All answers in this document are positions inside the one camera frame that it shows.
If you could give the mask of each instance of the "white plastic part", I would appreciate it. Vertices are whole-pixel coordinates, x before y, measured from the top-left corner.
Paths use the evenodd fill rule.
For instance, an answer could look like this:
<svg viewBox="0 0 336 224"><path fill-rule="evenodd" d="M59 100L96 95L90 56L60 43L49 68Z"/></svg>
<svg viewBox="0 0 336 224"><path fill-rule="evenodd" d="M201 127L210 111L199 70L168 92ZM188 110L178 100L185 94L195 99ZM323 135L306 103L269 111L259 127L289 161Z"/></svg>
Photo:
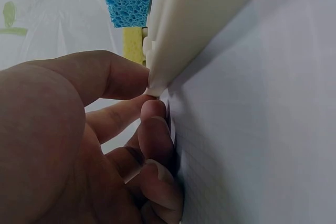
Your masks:
<svg viewBox="0 0 336 224"><path fill-rule="evenodd" d="M159 97L247 1L153 0L148 36L155 48L146 94Z"/></svg>

